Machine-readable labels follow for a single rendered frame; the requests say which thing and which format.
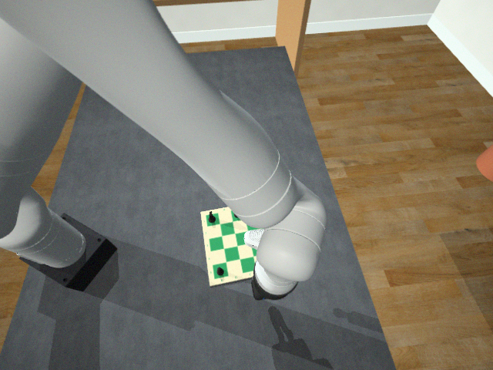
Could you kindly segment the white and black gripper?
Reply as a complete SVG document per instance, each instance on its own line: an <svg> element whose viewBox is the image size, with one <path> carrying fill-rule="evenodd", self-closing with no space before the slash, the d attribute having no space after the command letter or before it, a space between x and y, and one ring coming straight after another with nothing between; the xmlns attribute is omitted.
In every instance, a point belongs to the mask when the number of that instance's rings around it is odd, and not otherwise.
<svg viewBox="0 0 493 370"><path fill-rule="evenodd" d="M259 230L249 230L244 234L244 242L248 247L252 247L257 250L260 238L263 234L264 229ZM298 281L285 287L278 287L266 281L262 274L260 273L258 261L255 262L253 267L253 276L251 279L251 285L253 290L253 297L256 300L280 300L285 298L289 293L291 293L297 286Z"/></svg>

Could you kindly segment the green and cream chessboard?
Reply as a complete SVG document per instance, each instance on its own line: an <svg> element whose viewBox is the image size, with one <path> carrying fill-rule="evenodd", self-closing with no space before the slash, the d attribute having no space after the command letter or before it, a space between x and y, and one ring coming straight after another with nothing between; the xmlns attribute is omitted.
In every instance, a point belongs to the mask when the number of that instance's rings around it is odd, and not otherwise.
<svg viewBox="0 0 493 370"><path fill-rule="evenodd" d="M210 211L216 218L213 223L208 220ZM251 278L257 250L245 244L244 234L259 229L234 217L229 207L203 211L201 218L210 286ZM218 267L223 275L217 274Z"/></svg>

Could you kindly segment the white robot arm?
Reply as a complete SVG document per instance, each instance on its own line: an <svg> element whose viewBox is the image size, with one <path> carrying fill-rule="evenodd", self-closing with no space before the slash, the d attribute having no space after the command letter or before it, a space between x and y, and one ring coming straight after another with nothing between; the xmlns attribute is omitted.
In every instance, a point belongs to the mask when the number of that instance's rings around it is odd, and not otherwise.
<svg viewBox="0 0 493 370"><path fill-rule="evenodd" d="M82 82L187 163L242 222L264 228L256 258L266 281L312 277L324 202L194 64L153 0L0 0L1 248L51 267L85 251L84 236L31 187Z"/></svg>

